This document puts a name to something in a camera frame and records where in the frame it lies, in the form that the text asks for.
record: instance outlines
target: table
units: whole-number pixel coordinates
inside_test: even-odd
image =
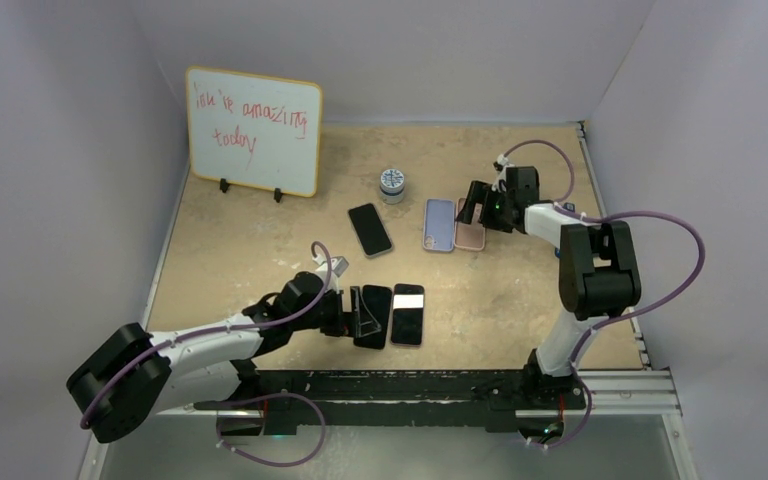
[[[351,339],[298,332],[289,345],[255,359],[273,369],[521,368],[549,333],[561,309],[558,260],[545,241],[514,232],[487,232],[482,252],[422,249],[425,201],[466,195],[470,181],[495,178],[491,164],[511,145],[542,138],[560,146],[575,166],[569,201],[598,213],[596,197],[572,126],[325,126],[318,192],[312,198],[232,186],[190,173],[161,271],[148,327],[168,331],[212,323],[239,312],[313,270],[310,243],[347,257],[341,286],[412,283],[425,287],[425,325],[419,348],[388,344],[383,351],[354,347]],[[566,191],[567,167],[542,145],[510,156],[540,173],[541,197]],[[384,205],[381,172],[402,170],[405,199]],[[364,257],[348,220],[349,208],[373,202],[394,249]],[[344,299],[348,307],[348,298]],[[640,369],[628,322],[606,328],[582,361],[591,369]]]

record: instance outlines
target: whiteboard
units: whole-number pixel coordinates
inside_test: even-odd
[[[199,177],[316,193],[322,89],[314,83],[187,69],[190,163]]]

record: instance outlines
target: round container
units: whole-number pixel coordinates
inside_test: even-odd
[[[405,198],[405,174],[395,168],[384,170],[378,195],[387,205],[401,202]]]

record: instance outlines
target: metal frame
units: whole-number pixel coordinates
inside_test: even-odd
[[[573,124],[578,135],[593,190],[596,195],[596,201],[601,214],[605,214],[605,204],[602,199],[599,184],[593,173],[593,164],[590,158],[590,152],[587,148],[585,138],[584,123]],[[189,162],[181,187],[178,192],[178,200],[169,223],[166,233],[166,239],[160,252],[160,257],[155,269],[154,279],[152,280],[149,296],[146,301],[146,307],[140,324],[146,328],[151,309],[154,304],[157,285],[160,281],[163,264],[166,260],[166,254],[169,243],[172,239],[172,230],[178,211],[181,206],[181,200],[184,194],[184,187],[189,177]],[[664,431],[667,434],[670,451],[673,456],[673,462],[676,466],[679,478],[681,480],[698,480],[697,472],[690,455],[690,449],[687,444],[684,432],[684,424],[681,421],[681,406],[672,375],[669,371],[654,371],[649,363],[649,355],[646,349],[646,343],[637,318],[631,319],[632,330],[637,341],[640,352],[640,360],[643,365],[642,370],[587,370],[581,372],[581,377],[590,388],[593,394],[593,415],[660,415],[664,423]],[[557,411],[550,410],[518,410],[518,418],[545,417],[547,414],[557,414]],[[583,411],[566,411],[567,415],[581,415]],[[181,415],[199,415],[199,416],[221,416],[223,418],[251,418],[259,419],[260,413],[252,410],[245,411],[213,411],[213,410],[194,410],[191,406],[175,408],[160,412],[160,416],[181,416]],[[100,444],[94,436],[90,436],[89,445],[84,456],[81,471],[78,475],[80,480],[97,480],[101,478],[104,461],[107,456],[108,445]]]

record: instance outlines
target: white sticker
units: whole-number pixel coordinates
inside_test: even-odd
[[[393,310],[399,308],[422,308],[425,295],[396,295],[393,297]]]

